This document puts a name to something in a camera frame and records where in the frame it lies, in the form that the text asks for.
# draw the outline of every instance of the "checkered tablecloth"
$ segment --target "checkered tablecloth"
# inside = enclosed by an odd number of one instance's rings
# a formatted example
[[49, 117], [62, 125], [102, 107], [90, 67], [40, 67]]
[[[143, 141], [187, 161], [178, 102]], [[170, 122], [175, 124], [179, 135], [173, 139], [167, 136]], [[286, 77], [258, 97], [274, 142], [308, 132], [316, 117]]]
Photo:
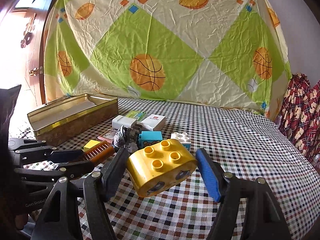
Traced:
[[[209, 106], [119, 98], [119, 114], [129, 110], [165, 115], [163, 138], [170, 138], [175, 131], [187, 132], [193, 154], [205, 148], [212, 160], [239, 178], [264, 177], [280, 203], [292, 239], [301, 239], [320, 214], [320, 176], [263, 116]], [[105, 121], [59, 149], [82, 147], [110, 127], [111, 120]], [[11, 136], [33, 138], [33, 133], [25, 124], [16, 133], [11, 131]], [[53, 167], [43, 162], [29, 168]], [[218, 210], [198, 170], [179, 185], [149, 198], [138, 197], [128, 174], [124, 174], [116, 196], [105, 206], [118, 239], [205, 239]], [[245, 200], [239, 208], [233, 239], [240, 239], [244, 215]], [[79, 199], [79, 216], [84, 239], [91, 239], [83, 199]]]

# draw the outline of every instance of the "person's hand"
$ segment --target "person's hand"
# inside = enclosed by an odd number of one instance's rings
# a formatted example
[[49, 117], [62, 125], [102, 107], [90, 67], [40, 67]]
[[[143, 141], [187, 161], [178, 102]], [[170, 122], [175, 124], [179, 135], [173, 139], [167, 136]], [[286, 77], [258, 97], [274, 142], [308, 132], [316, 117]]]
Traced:
[[14, 219], [17, 230], [23, 230], [24, 226], [28, 223], [28, 214], [18, 215]]

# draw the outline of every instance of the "basketball print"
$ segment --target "basketball print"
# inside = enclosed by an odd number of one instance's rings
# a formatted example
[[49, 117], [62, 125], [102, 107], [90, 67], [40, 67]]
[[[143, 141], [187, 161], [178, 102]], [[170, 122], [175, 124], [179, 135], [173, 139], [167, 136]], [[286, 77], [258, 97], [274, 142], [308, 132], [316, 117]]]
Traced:
[[133, 96], [133, 97], [139, 97], [141, 96], [140, 91], [136, 90], [134, 87], [132, 86], [127, 86], [127, 91], [128, 93]]
[[200, 9], [207, 5], [209, 0], [179, 0], [179, 4], [189, 9]]
[[146, 91], [157, 91], [165, 80], [164, 70], [156, 58], [149, 54], [139, 54], [130, 63], [133, 81]]
[[272, 59], [266, 48], [260, 47], [254, 52], [253, 66], [261, 79], [267, 80], [272, 76]]
[[277, 17], [276, 13], [271, 8], [268, 8], [268, 11], [270, 13], [271, 20], [273, 22], [274, 27], [277, 27], [280, 24], [279, 18]]
[[77, 10], [75, 18], [77, 20], [87, 19], [92, 14], [94, 6], [95, 5], [93, 3], [85, 3]]
[[61, 70], [64, 77], [67, 77], [72, 72], [70, 59], [65, 51], [58, 52], [58, 69]]
[[254, 78], [250, 79], [248, 82], [248, 90], [250, 93], [253, 93], [257, 90], [258, 88], [258, 83]]

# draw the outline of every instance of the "curtain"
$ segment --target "curtain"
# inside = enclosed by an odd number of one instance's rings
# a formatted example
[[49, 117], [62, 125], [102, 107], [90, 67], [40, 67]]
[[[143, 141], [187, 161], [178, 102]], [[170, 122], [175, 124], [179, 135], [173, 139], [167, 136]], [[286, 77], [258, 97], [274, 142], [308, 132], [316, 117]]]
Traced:
[[294, 74], [284, 95], [279, 130], [320, 173], [320, 81], [310, 88], [304, 74]]

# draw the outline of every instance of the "wooden comb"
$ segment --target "wooden comb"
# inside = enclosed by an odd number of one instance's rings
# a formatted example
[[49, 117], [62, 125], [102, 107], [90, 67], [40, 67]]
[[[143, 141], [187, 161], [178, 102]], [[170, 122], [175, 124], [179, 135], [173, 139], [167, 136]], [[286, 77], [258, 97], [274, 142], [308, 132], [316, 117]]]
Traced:
[[102, 141], [85, 151], [83, 155], [73, 162], [91, 161], [94, 166], [97, 166], [111, 157], [114, 153], [115, 149], [112, 146], [109, 146], [106, 141]]

